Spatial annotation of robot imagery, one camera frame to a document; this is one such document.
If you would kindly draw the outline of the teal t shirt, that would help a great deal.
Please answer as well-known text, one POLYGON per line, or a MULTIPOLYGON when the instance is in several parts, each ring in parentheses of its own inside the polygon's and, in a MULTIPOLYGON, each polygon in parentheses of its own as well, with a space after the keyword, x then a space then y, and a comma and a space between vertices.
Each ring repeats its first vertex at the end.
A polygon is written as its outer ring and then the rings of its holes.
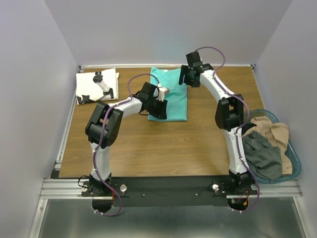
POLYGON ((186 84, 179 85, 181 69, 158 69, 151 68, 150 74, 154 75, 162 87, 170 90, 170 93, 165 96, 167 100, 166 115, 167 119, 158 119, 149 115, 148 120, 151 121, 187 121, 187 86, 186 84))

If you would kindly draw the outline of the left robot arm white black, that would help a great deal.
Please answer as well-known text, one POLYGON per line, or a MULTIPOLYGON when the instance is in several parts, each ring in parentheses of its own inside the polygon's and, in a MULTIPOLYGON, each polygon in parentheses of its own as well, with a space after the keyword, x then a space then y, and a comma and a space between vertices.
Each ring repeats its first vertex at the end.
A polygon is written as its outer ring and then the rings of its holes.
POLYGON ((110 188, 111 177, 110 147, 116 141, 121 122, 133 114, 146 111, 158 119, 167 119, 167 100, 170 89, 160 83, 145 82, 142 89, 127 99, 114 104, 98 102, 85 128, 92 148, 92 171, 87 190, 99 196, 113 192, 110 188))

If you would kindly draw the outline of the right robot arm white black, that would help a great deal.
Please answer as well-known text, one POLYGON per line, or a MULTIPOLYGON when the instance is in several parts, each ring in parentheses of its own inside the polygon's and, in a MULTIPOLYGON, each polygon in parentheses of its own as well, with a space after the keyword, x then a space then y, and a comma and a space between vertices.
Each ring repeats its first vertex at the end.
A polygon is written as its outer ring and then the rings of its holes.
POLYGON ((191 87, 204 85, 217 101, 215 123, 223 131, 229 155, 229 175, 225 184, 216 184, 227 188, 233 194, 239 194, 252 183, 242 142, 245 102, 242 95, 234 94, 220 80, 216 70, 203 63, 198 51, 186 55, 187 64, 181 66, 179 84, 191 87))

